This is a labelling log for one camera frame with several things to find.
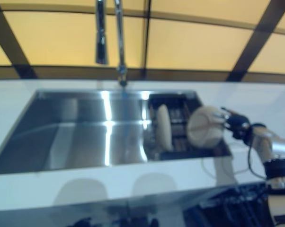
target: sink basin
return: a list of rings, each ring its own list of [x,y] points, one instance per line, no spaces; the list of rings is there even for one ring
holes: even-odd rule
[[[155,113],[163,103],[173,152],[156,142]],[[2,145],[0,174],[229,155],[223,140],[215,149],[187,142],[186,119],[200,105],[195,92],[37,91]]]

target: dish rack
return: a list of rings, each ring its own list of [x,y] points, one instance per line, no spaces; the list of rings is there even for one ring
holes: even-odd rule
[[[187,139],[187,122],[191,114],[202,106],[197,96],[187,96],[186,94],[150,95],[148,108],[152,124],[149,133],[151,133],[153,141],[156,141],[157,110],[162,104],[167,106],[169,112],[173,150],[162,150],[159,145],[156,144],[155,159],[170,160],[230,155],[230,151],[223,140],[212,149],[197,148],[189,143]]]

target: wall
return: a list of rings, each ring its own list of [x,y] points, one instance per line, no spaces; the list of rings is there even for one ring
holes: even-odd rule
[[[130,79],[285,83],[284,3],[124,0],[123,5]],[[109,65],[104,68],[94,61],[94,1],[0,0],[0,13],[26,59],[11,56],[16,53],[13,42],[1,39],[9,39],[8,30],[1,34],[0,79],[26,78],[24,71],[10,67],[17,64],[30,65],[41,79],[115,78],[113,7],[113,1],[107,1]]]

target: countertop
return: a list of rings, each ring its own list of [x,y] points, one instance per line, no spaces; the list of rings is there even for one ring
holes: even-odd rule
[[[23,108],[40,88],[120,89],[116,81],[0,80],[0,146]],[[226,106],[263,122],[285,137],[285,85],[210,82],[138,82],[127,89],[194,90],[205,105]],[[247,168],[247,150],[225,133],[232,157],[161,161],[124,166],[0,175],[0,210],[67,205],[91,201],[145,196],[163,192],[214,188],[259,182]],[[252,152],[252,167],[264,174]]]

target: chrome faucet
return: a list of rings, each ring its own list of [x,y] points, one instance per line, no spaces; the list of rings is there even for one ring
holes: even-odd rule
[[[123,32],[123,8],[121,0],[115,1],[115,14],[117,20],[117,35],[119,48],[119,65],[117,67],[118,81],[122,87],[127,85],[127,66],[125,65],[124,32]],[[96,0],[96,24],[97,24],[97,46],[96,63],[108,64],[106,43],[106,0]]]

